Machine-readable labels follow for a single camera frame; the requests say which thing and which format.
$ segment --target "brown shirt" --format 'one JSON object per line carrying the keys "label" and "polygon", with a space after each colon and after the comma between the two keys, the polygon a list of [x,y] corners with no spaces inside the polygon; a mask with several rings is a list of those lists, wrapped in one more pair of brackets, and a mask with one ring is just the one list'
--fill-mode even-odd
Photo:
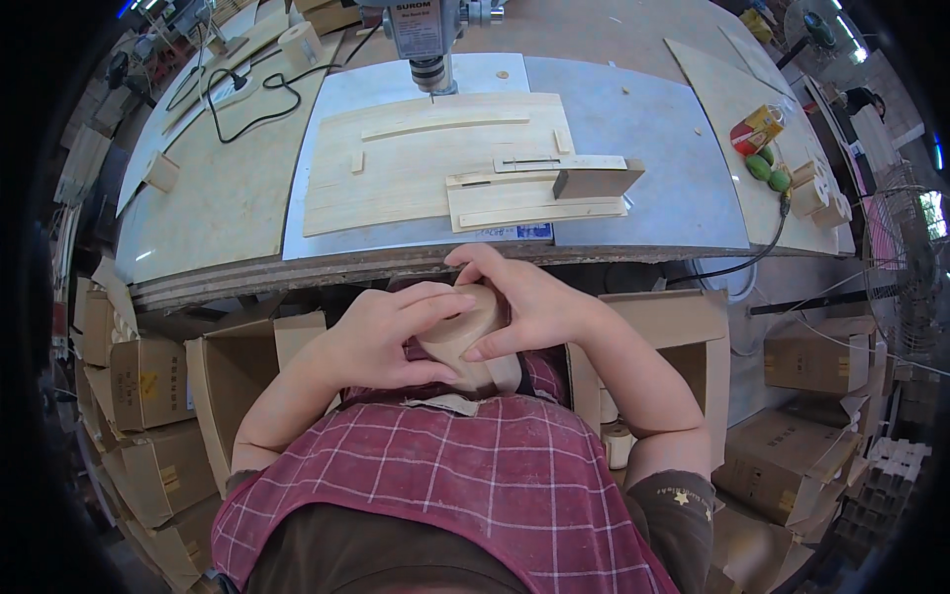
{"label": "brown shirt", "polygon": [[[228,479],[228,493],[255,473]],[[637,531],[683,594],[700,594],[713,550],[713,485],[668,470],[633,485],[624,501]],[[268,593],[526,593],[500,561],[467,539],[429,526],[311,504],[288,515],[257,559],[246,591]]]}

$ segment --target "hand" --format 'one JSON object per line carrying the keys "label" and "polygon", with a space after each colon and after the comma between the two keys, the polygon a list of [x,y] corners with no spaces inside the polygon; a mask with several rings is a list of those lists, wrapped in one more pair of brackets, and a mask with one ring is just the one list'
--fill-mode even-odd
{"label": "hand", "polygon": [[589,334],[592,316],[610,311],[596,297],[572,289],[534,264],[505,259],[485,243],[455,248],[446,256],[446,264],[465,264],[456,286],[488,278],[511,306],[511,324],[477,340],[462,355],[465,361],[484,361],[565,342],[581,344]]}
{"label": "hand", "polygon": [[294,361],[327,360],[326,374],[338,390],[451,383],[458,376],[442,363],[406,361],[403,343],[474,305],[475,297],[442,282],[420,282],[397,293],[364,291],[336,325],[308,345],[318,352]]}

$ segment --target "green fruit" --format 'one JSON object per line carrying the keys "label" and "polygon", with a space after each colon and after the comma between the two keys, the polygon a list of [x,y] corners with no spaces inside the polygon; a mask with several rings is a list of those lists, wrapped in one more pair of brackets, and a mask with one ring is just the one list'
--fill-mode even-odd
{"label": "green fruit", "polygon": [[769,164],[769,167],[775,165],[775,155],[772,154],[772,152],[771,152],[771,146],[769,146],[768,144],[766,144],[765,146],[763,146],[762,148],[760,148],[760,149],[759,149],[759,152],[757,152],[757,153],[755,153],[755,154],[758,155],[759,157],[762,157],[763,159],[765,159],[765,160],[766,160],[766,163]]}
{"label": "green fruit", "polygon": [[746,167],[756,180],[764,182],[771,175],[769,162],[758,155],[749,155],[746,157]]}
{"label": "green fruit", "polygon": [[784,192],[789,189],[791,185],[791,178],[789,174],[781,169],[776,169],[772,171],[769,176],[769,187],[776,192]]}

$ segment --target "plaid apron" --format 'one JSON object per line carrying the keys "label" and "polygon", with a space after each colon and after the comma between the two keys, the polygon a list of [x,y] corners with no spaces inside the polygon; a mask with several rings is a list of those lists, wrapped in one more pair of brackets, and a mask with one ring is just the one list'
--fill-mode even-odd
{"label": "plaid apron", "polygon": [[[407,346],[412,359],[425,356]],[[212,526],[215,568],[238,590],[275,527],[328,503],[458,534],[532,592],[676,592],[637,533],[599,438],[559,404],[560,380],[525,354],[535,395],[482,400],[475,416],[409,408],[407,395],[347,390],[267,469],[227,498]]]}

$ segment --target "drill press label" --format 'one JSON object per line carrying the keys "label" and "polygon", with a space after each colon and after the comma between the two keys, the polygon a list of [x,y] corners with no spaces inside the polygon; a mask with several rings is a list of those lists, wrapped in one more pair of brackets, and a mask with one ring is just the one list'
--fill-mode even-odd
{"label": "drill press label", "polygon": [[437,1],[398,4],[390,16],[400,58],[434,58],[443,54]]}

